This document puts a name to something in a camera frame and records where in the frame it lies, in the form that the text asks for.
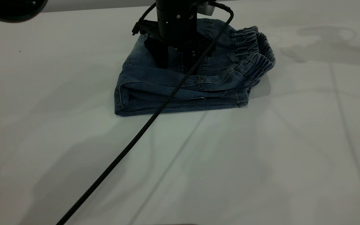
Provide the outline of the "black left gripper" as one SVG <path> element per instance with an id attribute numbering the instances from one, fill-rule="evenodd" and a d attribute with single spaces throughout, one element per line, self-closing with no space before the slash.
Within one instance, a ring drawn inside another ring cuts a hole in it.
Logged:
<path id="1" fill-rule="evenodd" d="M 145 32 L 145 47 L 152 55 L 158 68 L 168 67 L 171 55 L 182 54 L 183 72 L 186 75 L 195 65 L 199 56 L 209 47 L 211 40 L 202 34 L 191 32 Z"/>

